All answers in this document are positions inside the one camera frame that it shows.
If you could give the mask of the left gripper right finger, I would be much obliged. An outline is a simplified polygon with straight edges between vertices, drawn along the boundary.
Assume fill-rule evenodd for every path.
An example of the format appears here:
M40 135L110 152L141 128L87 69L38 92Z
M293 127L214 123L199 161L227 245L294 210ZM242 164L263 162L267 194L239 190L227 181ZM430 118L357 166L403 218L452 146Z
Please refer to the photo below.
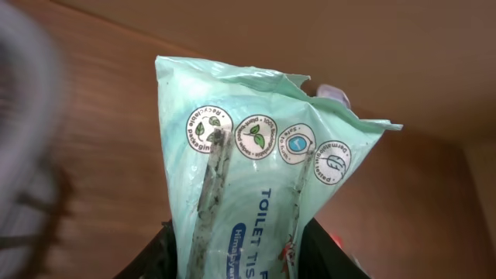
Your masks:
M302 234L298 279L370 279L312 219Z

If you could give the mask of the teal wet wipes pack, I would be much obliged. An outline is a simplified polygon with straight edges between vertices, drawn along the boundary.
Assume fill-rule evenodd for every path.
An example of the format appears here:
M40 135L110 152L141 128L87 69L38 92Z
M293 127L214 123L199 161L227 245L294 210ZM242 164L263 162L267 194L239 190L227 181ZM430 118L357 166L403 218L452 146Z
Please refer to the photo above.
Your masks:
M155 60L179 278L295 278L306 225L387 130L305 76Z

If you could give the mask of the grey plastic mesh basket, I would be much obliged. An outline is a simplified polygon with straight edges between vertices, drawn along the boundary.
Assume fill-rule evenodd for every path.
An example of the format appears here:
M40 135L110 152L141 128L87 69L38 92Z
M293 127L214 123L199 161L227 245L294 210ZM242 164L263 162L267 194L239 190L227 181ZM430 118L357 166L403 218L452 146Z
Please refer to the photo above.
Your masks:
M48 33L1 3L1 276L30 276L62 200L50 144L65 104L64 68Z

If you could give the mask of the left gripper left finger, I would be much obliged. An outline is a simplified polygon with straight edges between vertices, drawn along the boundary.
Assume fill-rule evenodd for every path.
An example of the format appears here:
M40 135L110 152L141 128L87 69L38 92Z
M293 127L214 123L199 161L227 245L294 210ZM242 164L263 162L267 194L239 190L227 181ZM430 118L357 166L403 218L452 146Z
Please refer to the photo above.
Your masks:
M176 279L177 246L172 220L162 222L161 230L114 279Z

